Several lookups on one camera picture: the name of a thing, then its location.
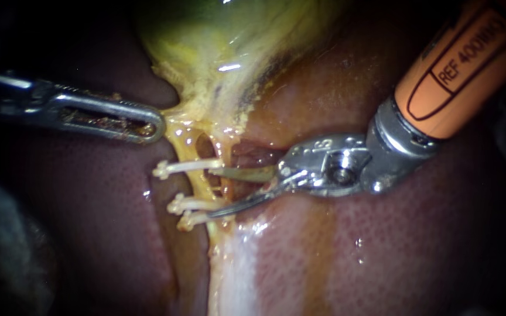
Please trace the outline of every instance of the screw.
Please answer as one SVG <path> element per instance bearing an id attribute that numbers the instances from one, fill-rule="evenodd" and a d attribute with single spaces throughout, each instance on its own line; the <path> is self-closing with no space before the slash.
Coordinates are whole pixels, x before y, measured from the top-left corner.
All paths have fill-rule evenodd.
<path id="1" fill-rule="evenodd" d="M 332 170 L 331 177 L 335 183 L 340 184 L 342 186 L 350 186 L 357 179 L 357 175 L 352 170 L 341 167 Z"/>

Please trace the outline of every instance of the metal grasper shaft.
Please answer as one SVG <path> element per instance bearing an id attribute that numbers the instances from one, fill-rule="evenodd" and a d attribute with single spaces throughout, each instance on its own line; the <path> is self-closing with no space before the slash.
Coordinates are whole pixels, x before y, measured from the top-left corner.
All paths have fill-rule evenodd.
<path id="1" fill-rule="evenodd" d="M 153 143 L 165 132 L 155 108 L 46 80 L 0 75 L 0 122 Z"/>

